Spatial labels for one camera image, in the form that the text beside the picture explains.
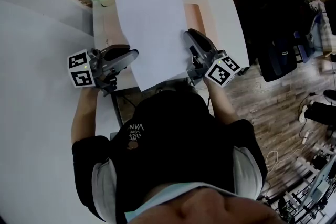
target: hand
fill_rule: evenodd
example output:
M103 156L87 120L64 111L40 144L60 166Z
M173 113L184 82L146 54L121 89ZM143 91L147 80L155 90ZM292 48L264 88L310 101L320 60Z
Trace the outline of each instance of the hand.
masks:
M86 98L96 98L100 89L96 87L84 87L81 89L80 95Z
M220 89L220 90L224 90L224 88L220 87L219 85L217 85L216 83L214 83L212 80L208 79L207 77L203 77L203 81L205 83L205 85L207 85L208 88L214 88L214 89Z

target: white table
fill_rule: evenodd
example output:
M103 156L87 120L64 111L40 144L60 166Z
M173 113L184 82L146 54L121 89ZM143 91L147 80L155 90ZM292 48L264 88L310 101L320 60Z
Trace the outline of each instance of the white table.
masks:
M208 0L208 2L217 28L219 42L217 49L224 49L241 67L249 67L244 35L233 0ZM120 37L121 29L116 22L118 22L118 14L115 5L102 7L98 1L93 2L95 48L105 48L107 39L109 45L128 44L124 37ZM174 79L184 77L187 77L187 73ZM138 86L130 67L122 70L117 80L118 90Z

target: person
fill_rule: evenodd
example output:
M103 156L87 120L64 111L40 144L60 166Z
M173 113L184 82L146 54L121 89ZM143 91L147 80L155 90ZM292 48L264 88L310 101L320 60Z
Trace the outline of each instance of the person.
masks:
M253 126L206 84L214 117L197 93L161 91L111 141L95 136L98 90L83 88L71 132L82 204L107 223L282 223L255 201L267 169Z
M334 129L336 126L336 90L325 90L323 96L330 105L311 100L308 105L302 107L299 122L304 123L306 119L311 119L321 124L329 125Z
M336 106L327 105L313 100L304 105L299 116L299 122L304 123L310 119L325 125L335 125Z

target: cable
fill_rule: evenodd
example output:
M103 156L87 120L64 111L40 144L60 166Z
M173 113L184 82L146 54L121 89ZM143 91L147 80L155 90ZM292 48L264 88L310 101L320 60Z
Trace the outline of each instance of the cable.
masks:
M272 185L271 185L271 183L270 183L269 181L266 181L266 183L269 184L269 187L268 187L268 189L267 189L267 192L266 192L266 194L265 194L265 197L268 197L267 194L268 194L269 190L271 189Z
M270 151L268 154L267 154L267 157L266 157L266 160L265 160L265 163L267 162L267 158L268 158L268 155L272 152L276 152L277 153L277 161L275 162L275 165L273 166L273 168L271 169L271 171L269 171L269 165L266 165L267 168L267 174L271 173L280 163L288 160L291 156L293 156L295 154L296 151L303 151L304 148L306 147L306 145L308 144L308 141L310 140L310 137L308 138L308 140L306 141L305 145L303 148L298 148L297 150L295 150L292 154L290 154L290 156L288 158L285 158L281 161L278 162L278 151Z
M301 128L301 130L300 130L300 133L299 133L299 137L300 137L301 139L303 139L303 137L301 137L300 134L301 134L303 128L305 128L305 125L306 125L306 123L307 123L307 118L306 118L305 120L306 120L306 121L305 121L304 125L302 126L302 128Z
M334 71L334 65L332 64L332 61L331 61L331 67L332 67L332 75L334 77L334 86L335 86L335 91L336 91L335 71Z
M127 102L129 102L132 106L134 106L134 108L136 109L136 105L128 98L126 98L125 96L122 96Z

